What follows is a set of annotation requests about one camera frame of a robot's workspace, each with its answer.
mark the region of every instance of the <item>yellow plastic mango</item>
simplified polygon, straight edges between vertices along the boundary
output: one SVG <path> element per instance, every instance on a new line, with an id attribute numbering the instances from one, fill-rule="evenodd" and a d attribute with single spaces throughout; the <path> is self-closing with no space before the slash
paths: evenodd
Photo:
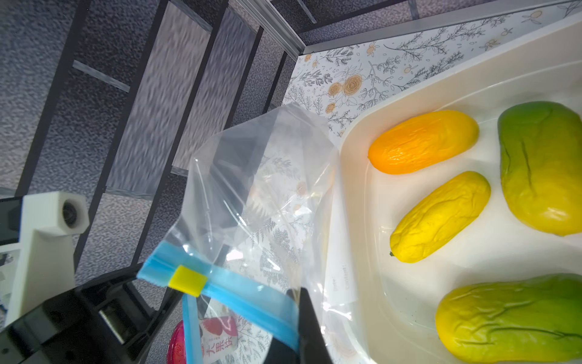
<path id="1" fill-rule="evenodd" d="M 452 158 L 473 147 L 479 126 L 453 110 L 409 119 L 388 130 L 370 146 L 368 159 L 379 171 L 406 174 Z"/>
<path id="2" fill-rule="evenodd" d="M 445 347 L 468 363 L 582 358 L 582 276 L 551 274 L 479 283 L 447 294 L 436 310 Z"/>
<path id="3" fill-rule="evenodd" d="M 435 189 L 398 223 L 390 236 L 392 254 L 416 263 L 436 252 L 475 220 L 489 202 L 486 178 L 464 172 Z"/>

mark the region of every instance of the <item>green-yellow plastic mango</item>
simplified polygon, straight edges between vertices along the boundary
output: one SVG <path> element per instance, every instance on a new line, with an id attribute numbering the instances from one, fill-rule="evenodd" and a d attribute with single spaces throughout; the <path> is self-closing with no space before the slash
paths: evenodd
<path id="1" fill-rule="evenodd" d="M 582 358 L 582 276 L 455 289 L 438 306 L 436 330 L 446 348 L 469 363 Z"/>
<path id="2" fill-rule="evenodd" d="M 499 117 L 501 185 L 511 212 L 534 229 L 582 232 L 582 122 L 562 104 L 516 105 Z"/>

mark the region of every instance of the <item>blue zipper seal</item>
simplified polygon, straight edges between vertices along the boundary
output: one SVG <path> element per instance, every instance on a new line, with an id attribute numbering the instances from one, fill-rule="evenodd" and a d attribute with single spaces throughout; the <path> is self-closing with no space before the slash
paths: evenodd
<path id="1" fill-rule="evenodd" d="M 179 266 L 208 278 L 203 295 L 231 308 L 299 353 L 299 307 L 283 292 L 217 267 L 197 253 L 188 254 L 167 241 L 162 241 L 149 256 L 137 278 L 167 287 Z"/>
<path id="2" fill-rule="evenodd" d="M 195 297 L 182 296 L 182 322 L 184 324 L 186 364 L 203 364 L 200 329 L 198 328 L 198 307 Z"/>

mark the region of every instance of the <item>yellow slider clip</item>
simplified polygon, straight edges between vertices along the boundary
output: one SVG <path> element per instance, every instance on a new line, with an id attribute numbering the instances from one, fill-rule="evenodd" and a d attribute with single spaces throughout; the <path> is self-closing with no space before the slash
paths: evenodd
<path id="1" fill-rule="evenodd" d="M 168 287 L 198 297 L 202 293 L 202 289 L 207 281 L 208 277 L 188 269 L 185 266 L 178 266 L 172 279 L 170 279 L 170 282 L 168 283 Z"/>

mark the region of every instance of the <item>white paper label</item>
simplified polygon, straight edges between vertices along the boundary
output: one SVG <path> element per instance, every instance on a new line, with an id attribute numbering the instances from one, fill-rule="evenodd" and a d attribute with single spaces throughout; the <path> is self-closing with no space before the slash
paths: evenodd
<path id="1" fill-rule="evenodd" d="M 347 230 L 347 215 L 341 178 L 336 178 L 333 186 L 330 226 L 325 290 L 329 304 L 336 306 L 357 300 L 352 248 Z"/>
<path id="2" fill-rule="evenodd" d="M 201 323 L 204 364 L 214 363 L 235 351 L 239 344 L 239 336 L 234 317 L 212 317 L 203 319 Z"/>

